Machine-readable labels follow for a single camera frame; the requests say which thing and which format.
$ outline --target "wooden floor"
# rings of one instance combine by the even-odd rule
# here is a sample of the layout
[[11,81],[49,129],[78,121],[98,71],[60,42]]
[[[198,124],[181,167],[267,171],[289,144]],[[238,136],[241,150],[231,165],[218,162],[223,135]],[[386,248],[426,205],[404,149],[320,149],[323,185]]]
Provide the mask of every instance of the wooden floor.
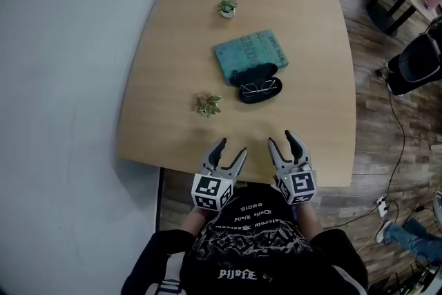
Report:
[[[374,70],[384,66],[426,28],[424,18],[415,13],[399,28],[397,37],[390,38],[371,22],[365,12],[366,2],[340,0],[356,81],[356,152],[352,185],[345,189],[322,188],[314,200],[324,227],[367,213],[374,208],[377,197],[385,195],[403,138],[392,115],[385,83],[374,75]],[[393,2],[381,0],[387,6]],[[406,136],[405,152],[394,174],[389,196],[389,200],[399,204],[398,223],[402,223],[418,205],[431,206],[434,191],[441,188],[442,151],[431,151],[430,145],[442,144],[442,85],[432,83],[404,97],[393,97],[392,104]],[[192,179],[187,173],[164,172],[160,229],[177,227],[191,209]],[[394,204],[387,216],[396,217]],[[422,211],[416,218],[436,232],[431,211]],[[358,249],[376,231],[379,221],[373,213],[343,229]],[[367,265],[371,283],[395,272],[404,279],[411,272],[410,265],[415,267],[414,257],[396,245],[377,245],[371,241],[360,255]]]

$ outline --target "desk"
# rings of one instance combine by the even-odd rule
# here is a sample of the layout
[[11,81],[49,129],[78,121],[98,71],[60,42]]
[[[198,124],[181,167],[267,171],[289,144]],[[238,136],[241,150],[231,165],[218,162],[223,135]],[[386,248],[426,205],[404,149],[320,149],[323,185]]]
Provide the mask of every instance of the desk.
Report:
[[421,0],[408,0],[411,6],[394,21],[392,15],[405,3],[406,0],[398,0],[391,9],[385,10],[378,4],[378,0],[370,0],[367,4],[367,13],[378,28],[387,35],[395,35],[397,28],[402,25],[411,15],[418,10],[430,23],[437,14],[434,10],[425,9]]
[[[236,15],[217,13],[221,0],[157,0],[135,56],[118,131],[122,158],[197,173],[204,152],[227,138],[220,166],[243,147],[240,180],[273,182],[267,140],[291,157],[284,130],[308,144],[319,186],[352,178],[356,105],[352,55],[339,0],[238,0]],[[213,46],[273,30],[289,59],[276,77],[282,92],[247,105],[227,86]],[[223,96],[221,113],[195,113],[195,98]]]

